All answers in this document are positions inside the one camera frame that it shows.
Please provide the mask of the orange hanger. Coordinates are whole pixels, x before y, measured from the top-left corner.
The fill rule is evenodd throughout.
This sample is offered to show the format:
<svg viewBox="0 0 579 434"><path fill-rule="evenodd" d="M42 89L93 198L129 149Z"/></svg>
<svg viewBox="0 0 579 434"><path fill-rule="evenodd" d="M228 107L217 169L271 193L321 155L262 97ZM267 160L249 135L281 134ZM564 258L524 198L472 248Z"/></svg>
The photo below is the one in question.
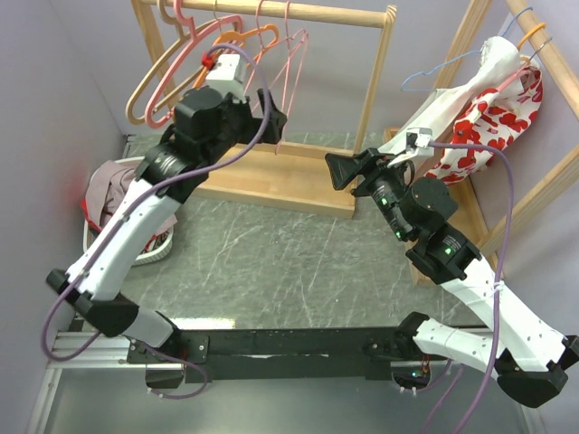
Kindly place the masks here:
<svg viewBox="0 0 579 434"><path fill-rule="evenodd" d="M242 19L239 15L227 15L222 18L215 16L212 21L199 28L195 26L195 21L191 20L189 27L191 39L195 43L200 43L209 36L212 36L215 32L218 32L218 35L213 42L213 46L219 43L230 43L243 48L247 42L258 38L256 26L251 30L244 31L242 29ZM280 31L275 24L261 25L261 33L267 51L280 40ZM205 84L207 74L214 68L218 57L223 53L231 52L231 50L224 48L215 50L211 53L204 52L201 59L201 67L199 72L196 74L192 88L202 87ZM255 61L258 60L258 54L259 52L254 56Z"/></svg>

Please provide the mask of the mauve pink top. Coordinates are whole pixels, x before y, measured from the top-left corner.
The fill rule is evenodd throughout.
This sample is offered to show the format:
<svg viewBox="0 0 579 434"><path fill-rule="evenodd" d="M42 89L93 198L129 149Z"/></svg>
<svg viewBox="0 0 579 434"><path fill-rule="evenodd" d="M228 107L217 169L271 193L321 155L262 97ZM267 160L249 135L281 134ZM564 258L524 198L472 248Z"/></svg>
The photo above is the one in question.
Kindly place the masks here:
<svg viewBox="0 0 579 434"><path fill-rule="evenodd" d="M136 177L136 169L140 161L119 162L108 160L92 175L84 198L88 200L105 200L103 228L121 205L128 192L130 183ZM99 233L91 230L95 236Z"/></svg>

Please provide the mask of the red top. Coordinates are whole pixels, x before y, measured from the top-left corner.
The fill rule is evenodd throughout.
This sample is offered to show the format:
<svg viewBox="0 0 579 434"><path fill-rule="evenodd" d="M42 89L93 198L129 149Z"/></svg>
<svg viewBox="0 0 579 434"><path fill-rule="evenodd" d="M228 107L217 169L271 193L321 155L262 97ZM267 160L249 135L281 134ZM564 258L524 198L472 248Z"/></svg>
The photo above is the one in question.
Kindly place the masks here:
<svg viewBox="0 0 579 434"><path fill-rule="evenodd" d="M88 200L87 198L83 198L81 200L81 210L89 228L100 233L103 229L104 217L108 215L105 212L105 200Z"/></svg>

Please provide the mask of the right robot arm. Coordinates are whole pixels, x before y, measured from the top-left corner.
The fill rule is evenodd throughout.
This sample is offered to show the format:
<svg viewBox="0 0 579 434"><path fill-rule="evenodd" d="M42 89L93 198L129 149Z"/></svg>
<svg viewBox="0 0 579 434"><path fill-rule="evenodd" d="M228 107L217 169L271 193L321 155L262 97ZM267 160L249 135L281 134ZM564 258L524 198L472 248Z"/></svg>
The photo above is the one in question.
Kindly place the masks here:
<svg viewBox="0 0 579 434"><path fill-rule="evenodd" d="M557 396L578 361L578 338L563 335L541 320L496 274L479 249L449 224L458 205L443 181L422 177L404 181L405 169L391 167L374 148L356 156L325 157L335 189L357 176L355 197L371 197L396 238L409 241L408 260L425 277L466 305L497 336L473 335L412 312L396 328L399 355L416 360L438 355L481 372L491 371L514 401L538 408Z"/></svg>

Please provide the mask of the pink wire hanger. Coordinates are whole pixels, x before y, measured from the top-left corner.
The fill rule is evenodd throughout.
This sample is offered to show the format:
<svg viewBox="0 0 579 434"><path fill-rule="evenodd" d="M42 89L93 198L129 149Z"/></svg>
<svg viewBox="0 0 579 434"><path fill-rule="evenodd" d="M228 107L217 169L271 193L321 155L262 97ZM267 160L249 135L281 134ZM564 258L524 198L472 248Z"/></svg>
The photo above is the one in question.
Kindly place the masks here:
<svg viewBox="0 0 579 434"><path fill-rule="evenodd" d="M284 48L286 60L276 76L276 78L283 77L281 111L287 118L290 118L309 43L309 34L306 28L300 28L294 34L290 33L290 6L291 1L287 1L284 6L283 35L277 42L279 46Z"/></svg>
<svg viewBox="0 0 579 434"><path fill-rule="evenodd" d="M258 60L256 61L257 63L259 63L261 61L262 56L266 53L266 45L263 41L262 38L262 33L261 33L261 26L260 26L260 15L261 15L261 7L264 3L264 0L260 0L259 3L257 4L256 10L255 10L255 24L256 24L256 30L257 35L258 35L258 39L259 39L259 43L260 43L260 51L258 54ZM285 5L285 14L284 14L284 32L285 32L285 38L282 40L287 48L287 59L286 59L286 63L285 65L281 68L280 72L284 73L284 81L283 81L283 87L282 87L282 94L281 94L281 107L284 109L286 108L286 100L287 100L287 95L288 95L288 85L289 85L289 78L290 78L290 65L291 65L291 46L290 46L290 32L289 32L289 24L288 24L288 13L289 13L289 9L290 9L290 1L288 1Z"/></svg>

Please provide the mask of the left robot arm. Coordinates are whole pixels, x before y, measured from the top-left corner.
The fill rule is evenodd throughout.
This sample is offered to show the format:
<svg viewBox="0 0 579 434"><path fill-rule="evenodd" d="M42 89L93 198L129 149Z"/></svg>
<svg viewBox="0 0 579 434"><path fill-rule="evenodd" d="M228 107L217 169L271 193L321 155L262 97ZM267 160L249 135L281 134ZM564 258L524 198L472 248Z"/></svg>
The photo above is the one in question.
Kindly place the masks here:
<svg viewBox="0 0 579 434"><path fill-rule="evenodd" d="M66 270L46 278L58 294L107 337L124 335L148 344L160 363L181 351L177 328L160 313L139 307L120 288L137 255L161 225L204 183L228 165L235 145L276 144L287 121L264 89L257 91L262 117L250 101L204 86L189 90L176 104L174 121L137 168L135 179L112 218L90 248Z"/></svg>

